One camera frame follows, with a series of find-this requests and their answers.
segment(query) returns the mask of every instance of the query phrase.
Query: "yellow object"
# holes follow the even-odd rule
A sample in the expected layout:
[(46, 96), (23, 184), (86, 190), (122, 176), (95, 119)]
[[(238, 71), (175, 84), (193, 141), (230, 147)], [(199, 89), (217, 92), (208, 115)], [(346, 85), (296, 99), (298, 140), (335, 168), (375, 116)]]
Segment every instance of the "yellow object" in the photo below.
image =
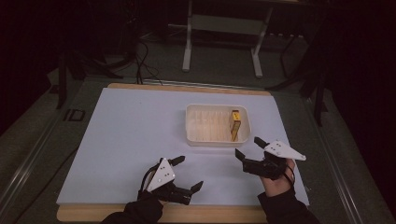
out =
[(239, 127), (241, 127), (241, 117), (239, 116), (239, 110), (233, 110), (230, 117), (231, 141), (233, 142), (238, 140)]

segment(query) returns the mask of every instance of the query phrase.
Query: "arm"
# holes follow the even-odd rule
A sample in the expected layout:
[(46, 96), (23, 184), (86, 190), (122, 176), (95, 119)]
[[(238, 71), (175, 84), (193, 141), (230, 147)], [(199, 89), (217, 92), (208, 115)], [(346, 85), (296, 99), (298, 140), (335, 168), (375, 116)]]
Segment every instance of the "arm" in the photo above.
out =
[(101, 224), (157, 223), (162, 215), (163, 204), (157, 197), (144, 191), (140, 200), (127, 203), (123, 212), (108, 215)]
[[(291, 170), (294, 169), (295, 163), (290, 159), (287, 159), (287, 163), (290, 169), (287, 169), (286, 175), (293, 179)], [(285, 176), (276, 180), (264, 177), (260, 177), (260, 179), (265, 192), (258, 198), (269, 224), (319, 224), (318, 219), (308, 211), (305, 204), (296, 199), (294, 188)]]

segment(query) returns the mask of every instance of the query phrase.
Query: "black sleeve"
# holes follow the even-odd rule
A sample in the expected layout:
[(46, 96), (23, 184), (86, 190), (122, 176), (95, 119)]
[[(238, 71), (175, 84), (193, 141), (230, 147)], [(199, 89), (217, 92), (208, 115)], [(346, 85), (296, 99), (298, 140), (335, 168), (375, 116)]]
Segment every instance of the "black sleeve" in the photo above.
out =
[(127, 203), (123, 212), (108, 215), (101, 224), (151, 224), (157, 223), (163, 215), (163, 205), (158, 198), (144, 191), (142, 198)]
[(265, 193), (258, 196), (262, 209), (267, 215), (269, 224), (319, 224), (318, 219), (299, 202), (293, 189), (274, 197), (267, 197)]

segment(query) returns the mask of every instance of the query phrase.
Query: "translucent plastic container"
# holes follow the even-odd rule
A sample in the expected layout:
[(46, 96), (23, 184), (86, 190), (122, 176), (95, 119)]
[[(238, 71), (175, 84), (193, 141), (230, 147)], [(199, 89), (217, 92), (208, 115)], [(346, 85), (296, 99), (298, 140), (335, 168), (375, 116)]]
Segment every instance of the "translucent plastic container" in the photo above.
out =
[[(241, 118), (234, 142), (230, 129), (233, 110), (238, 110)], [(248, 112), (240, 105), (188, 105), (186, 132), (188, 144), (193, 147), (240, 147), (250, 135)]]

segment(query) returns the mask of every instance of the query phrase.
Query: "human hand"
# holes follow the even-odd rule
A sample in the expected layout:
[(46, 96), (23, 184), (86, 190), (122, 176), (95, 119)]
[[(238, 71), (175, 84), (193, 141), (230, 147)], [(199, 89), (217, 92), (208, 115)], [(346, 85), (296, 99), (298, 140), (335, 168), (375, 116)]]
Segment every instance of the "human hand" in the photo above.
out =
[[(286, 163), (291, 169), (287, 168), (285, 174), (289, 177), (291, 181), (294, 182), (294, 176), (292, 170), (294, 170), (295, 163), (291, 159), (286, 159)], [(291, 188), (289, 180), (283, 175), (276, 180), (272, 180), (270, 178), (264, 178), (260, 176), (260, 180), (264, 185), (265, 194), (267, 195), (267, 197), (274, 197), (278, 194), (288, 191)]]

